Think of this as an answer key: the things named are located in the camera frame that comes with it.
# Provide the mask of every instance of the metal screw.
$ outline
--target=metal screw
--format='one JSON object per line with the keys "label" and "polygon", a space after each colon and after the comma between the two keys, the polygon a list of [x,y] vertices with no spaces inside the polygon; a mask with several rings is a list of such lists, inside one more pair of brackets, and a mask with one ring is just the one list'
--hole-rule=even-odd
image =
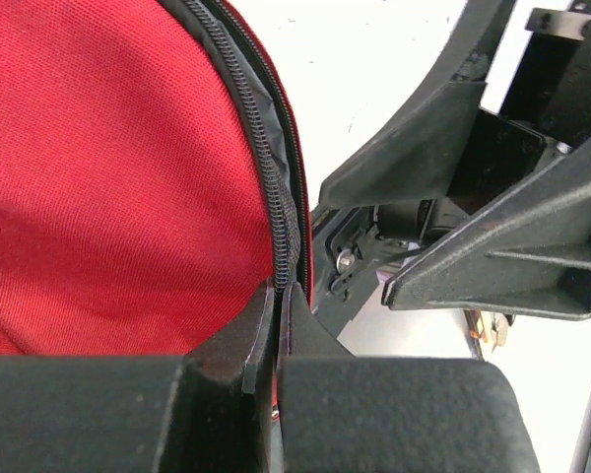
{"label": "metal screw", "polygon": [[353,264],[355,264],[355,255],[351,250],[345,249],[337,257],[337,272],[344,274]]}
{"label": "metal screw", "polygon": [[556,149],[564,155],[568,155],[569,153],[571,153],[571,147],[566,143],[558,143],[556,145]]}

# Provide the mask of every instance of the red fabric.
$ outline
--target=red fabric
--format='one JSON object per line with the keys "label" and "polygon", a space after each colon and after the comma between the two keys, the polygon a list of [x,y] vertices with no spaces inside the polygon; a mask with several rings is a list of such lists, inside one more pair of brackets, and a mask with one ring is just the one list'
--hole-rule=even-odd
{"label": "red fabric", "polygon": [[271,276],[253,157],[153,0],[0,0],[0,354],[182,354]]}

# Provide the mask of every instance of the black zipper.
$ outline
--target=black zipper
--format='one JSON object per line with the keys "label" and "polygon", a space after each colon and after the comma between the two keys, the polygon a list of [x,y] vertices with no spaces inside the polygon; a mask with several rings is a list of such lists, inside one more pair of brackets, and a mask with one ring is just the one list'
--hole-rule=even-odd
{"label": "black zipper", "polygon": [[204,10],[199,1],[183,0],[183,3],[201,24],[201,27],[208,34],[224,60],[236,92],[239,95],[247,124],[250,127],[252,146],[256,152],[258,170],[265,191],[269,213],[269,224],[273,243],[274,287],[277,295],[280,295],[287,286],[291,276],[289,264],[289,232],[280,195],[281,177],[273,161],[274,158],[267,142],[265,128],[252,91],[230,46],[228,38],[217,24],[215,24],[206,10]]}
{"label": "black zipper", "polygon": [[302,285],[302,289],[310,300],[310,241],[309,241],[309,216],[308,216],[308,196],[305,192],[304,182],[304,170],[302,161],[302,152],[299,146],[299,140],[297,139],[295,119],[291,114],[291,109],[287,98],[283,93],[283,89],[279,79],[276,77],[273,68],[269,65],[265,58],[265,54],[259,48],[256,40],[250,35],[249,27],[243,24],[240,19],[232,13],[228,5],[221,0],[204,0],[205,3],[209,3],[207,6],[211,13],[215,15],[224,25],[228,28],[231,34],[235,34],[238,39],[241,39],[244,44],[240,44],[239,47],[244,46],[245,52],[252,56],[255,63],[260,66],[260,71],[265,77],[265,82],[269,85],[269,92],[272,94],[272,98],[275,100],[276,110],[279,116],[283,118],[286,126],[286,134],[288,138],[288,144],[291,143],[291,148],[295,159],[290,161],[292,173],[295,177],[295,181],[292,179],[292,195],[294,197],[295,206],[297,208],[297,222],[300,232],[300,258],[297,264],[298,280]]}

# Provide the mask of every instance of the black plastic bracket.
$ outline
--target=black plastic bracket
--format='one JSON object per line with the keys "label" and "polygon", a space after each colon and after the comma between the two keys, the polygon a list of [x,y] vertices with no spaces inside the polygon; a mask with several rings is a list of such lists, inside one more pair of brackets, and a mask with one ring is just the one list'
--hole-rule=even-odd
{"label": "black plastic bracket", "polygon": [[317,320],[334,337],[339,336],[370,298],[378,279],[376,268],[364,265],[357,284],[334,294],[331,285],[340,276],[337,259],[343,249],[353,246],[354,238],[374,225],[373,209],[362,207],[351,210],[313,211],[313,254],[315,256],[315,286],[312,310]]}
{"label": "black plastic bracket", "polygon": [[578,147],[591,136],[591,21],[539,122],[540,130]]}
{"label": "black plastic bracket", "polygon": [[393,309],[591,316],[591,139],[514,185],[388,281]]}
{"label": "black plastic bracket", "polygon": [[[280,320],[274,288],[262,285],[245,309],[189,357],[201,371],[186,465],[191,471],[267,471]],[[223,454],[223,445],[228,454]]]}
{"label": "black plastic bracket", "polygon": [[[356,278],[353,278],[358,276],[360,272],[366,271],[369,265],[375,264],[374,247],[377,235],[377,228],[372,226],[352,241],[346,243],[348,247],[342,252],[344,254],[340,253],[338,256],[337,266],[339,266],[339,270],[337,277],[331,283],[331,293],[340,294],[344,292],[345,294],[355,283]],[[342,268],[343,260],[347,260],[344,263],[345,269]]]}
{"label": "black plastic bracket", "polygon": [[323,182],[322,205],[353,208],[446,194],[513,5],[514,0],[467,3],[444,50],[412,96]]}

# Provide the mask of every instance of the white surface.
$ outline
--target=white surface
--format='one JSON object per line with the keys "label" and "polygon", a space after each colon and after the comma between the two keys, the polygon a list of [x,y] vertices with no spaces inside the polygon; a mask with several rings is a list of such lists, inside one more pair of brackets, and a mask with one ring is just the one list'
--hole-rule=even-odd
{"label": "white surface", "polygon": [[[440,52],[464,0],[231,0],[272,54],[293,102],[311,196],[407,99]],[[519,0],[489,75],[497,111],[523,53],[533,7]],[[390,312],[376,295],[341,339],[359,354],[466,356],[459,312]],[[512,383],[544,472],[569,470],[591,388],[591,320],[518,317],[494,362]]]}

